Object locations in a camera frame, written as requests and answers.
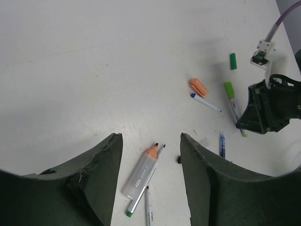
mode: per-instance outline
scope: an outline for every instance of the green marker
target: green marker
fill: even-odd
[[[235,119],[236,119],[236,122],[237,122],[240,119],[241,116],[240,116],[239,109],[237,108],[237,105],[235,104],[235,93],[234,93],[234,89],[232,87],[232,83],[227,81],[227,82],[224,83],[224,85],[225,85],[227,94],[229,96],[229,99],[231,101],[231,105],[233,107],[234,114],[235,114]],[[246,133],[245,130],[241,129],[240,132],[243,135],[243,137],[248,137],[248,134]]]
[[[231,65],[231,70],[236,70],[237,69],[235,53],[230,54],[230,65]]]

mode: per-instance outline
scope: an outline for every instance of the marker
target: marker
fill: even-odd
[[[241,114],[240,114],[240,111],[237,108],[237,105],[235,103],[235,92],[234,92],[234,89],[232,87],[232,83],[229,82],[229,81],[225,82],[224,86],[226,88],[228,97],[229,97],[229,99],[231,101],[231,105],[232,105],[232,108],[233,108],[233,111],[234,111],[234,114],[235,114],[235,119],[236,119],[236,122],[237,122],[240,119]],[[248,134],[247,134],[247,132],[245,130],[241,129],[240,132],[241,132],[241,135],[243,137],[248,137]]]
[[[210,107],[213,110],[221,112],[221,109],[219,109],[217,106],[215,106],[214,104],[210,103],[209,101],[206,101],[204,98],[199,97],[195,93],[192,93],[191,97],[193,99],[195,99],[196,101],[199,101],[201,104],[203,104],[203,105],[205,105],[207,107]]]
[[[144,151],[131,177],[123,189],[122,193],[124,196],[132,200],[135,200],[139,196],[153,165],[157,161],[157,148],[158,143]]]
[[[159,160],[160,160],[160,157],[161,157],[161,154],[163,153],[163,149],[165,148],[165,145],[163,145],[160,150],[157,152],[157,160],[155,161],[155,164],[153,165],[153,167],[151,168],[151,171],[146,179],[146,183],[144,184],[143,186],[143,189],[141,190],[141,192],[139,193],[138,197],[134,200],[131,201],[130,205],[128,206],[127,208],[127,212],[126,212],[126,215],[130,218],[132,216],[132,214],[135,212],[135,209],[136,207],[138,206],[138,203],[140,202],[143,194],[144,194],[144,191],[146,189],[146,187],[148,186],[150,180],[151,180],[151,177],[152,175],[154,174],[157,166],[158,166],[158,163],[159,163]]]
[[[154,219],[152,217],[151,193],[148,186],[146,187],[145,200],[147,226],[154,226]]]
[[[221,133],[220,136],[220,157],[222,158],[226,157],[225,136],[223,132]]]

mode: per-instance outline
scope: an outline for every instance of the highlighter cap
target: highlighter cap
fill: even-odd
[[[201,83],[199,79],[191,79],[190,86],[201,97],[204,97],[209,93],[209,90],[207,90],[207,88],[203,85],[203,83]]]

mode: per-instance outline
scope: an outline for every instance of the cable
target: cable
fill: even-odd
[[[293,4],[290,8],[288,8],[276,21],[276,23],[273,25],[272,29],[268,33],[267,37],[265,38],[266,42],[271,42],[272,38],[274,37],[276,31],[278,30],[281,23],[284,21],[284,19],[289,15],[294,9],[301,6],[301,0]]]
[[[289,15],[294,9],[301,6],[301,0],[293,4],[290,8],[288,8],[282,15],[279,17],[279,19],[276,21],[276,25],[280,26],[281,23],[284,21],[284,19]]]

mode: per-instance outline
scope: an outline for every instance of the orange cap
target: orange cap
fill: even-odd
[[[206,96],[209,93],[209,90],[201,83],[198,79],[191,79],[190,86],[194,89],[194,91],[201,97]]]
[[[154,157],[155,159],[157,158],[157,148],[158,148],[158,143],[156,143],[153,147],[146,149],[145,153]]]

